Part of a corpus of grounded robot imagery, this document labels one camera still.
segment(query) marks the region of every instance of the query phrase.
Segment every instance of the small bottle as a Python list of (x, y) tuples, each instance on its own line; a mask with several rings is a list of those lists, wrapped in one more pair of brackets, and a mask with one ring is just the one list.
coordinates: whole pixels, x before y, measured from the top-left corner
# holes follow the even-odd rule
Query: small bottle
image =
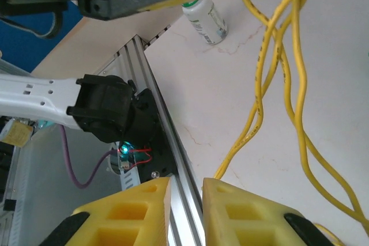
[(208, 44), (217, 44), (228, 33), (225, 21), (219, 16), (212, 0), (194, 0), (182, 4), (183, 13)]

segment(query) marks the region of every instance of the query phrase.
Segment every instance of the screw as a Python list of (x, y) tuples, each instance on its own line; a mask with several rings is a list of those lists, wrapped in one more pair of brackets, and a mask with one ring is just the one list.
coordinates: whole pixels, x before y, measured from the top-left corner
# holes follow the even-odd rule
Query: screw
[(160, 177), (160, 174), (159, 174), (158, 171), (151, 172), (151, 178), (156, 179), (156, 178), (159, 178), (159, 177)]

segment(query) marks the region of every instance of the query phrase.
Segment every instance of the white table surface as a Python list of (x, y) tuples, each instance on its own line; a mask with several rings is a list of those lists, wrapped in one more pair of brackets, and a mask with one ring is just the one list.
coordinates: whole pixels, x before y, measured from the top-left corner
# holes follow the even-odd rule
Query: white table surface
[[(253, 1), (269, 16), (280, 2)], [(241, 0), (214, 2), (229, 25), (223, 42), (206, 45), (181, 17), (145, 52), (199, 179), (213, 176), (246, 122), (263, 35)], [(309, 81), (305, 129), (352, 185), (369, 216), (369, 0), (308, 0), (300, 25)], [(284, 45), (294, 103), (298, 75), (291, 31)], [(368, 245), (361, 225), (320, 196), (302, 171), (296, 132), (284, 107), (280, 67), (264, 107), (260, 132), (237, 154), (223, 180), (299, 210), (347, 245)], [(349, 205), (343, 189), (311, 155), (310, 161), (320, 182)]]

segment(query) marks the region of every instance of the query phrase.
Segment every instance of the purple cable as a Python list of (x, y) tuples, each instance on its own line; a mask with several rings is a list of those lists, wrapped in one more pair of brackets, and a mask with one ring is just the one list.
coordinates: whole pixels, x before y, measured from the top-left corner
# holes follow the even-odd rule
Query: purple cable
[(106, 152), (105, 154), (103, 154), (103, 156), (99, 159), (99, 161), (97, 162), (95, 168), (93, 169), (90, 178), (88, 178), (86, 183), (81, 184), (77, 180), (77, 178), (76, 178), (76, 176), (73, 172), (73, 168), (71, 167), (71, 161), (70, 161), (70, 156), (69, 156), (69, 148), (68, 148), (68, 140), (67, 140), (67, 134), (65, 132), (65, 128), (64, 128), (63, 125), (59, 125), (59, 128), (60, 128), (60, 132), (61, 132), (61, 135), (62, 135), (63, 156), (64, 156), (64, 162), (65, 162), (65, 166), (67, 168), (68, 175), (69, 175), (70, 179), (72, 180), (72, 182), (76, 185), (76, 187), (78, 187), (80, 189), (87, 188), (91, 184), (91, 182), (92, 182), (99, 166), (103, 163), (105, 158), (108, 157), (110, 154), (115, 154), (116, 150), (110, 150), (110, 151)]

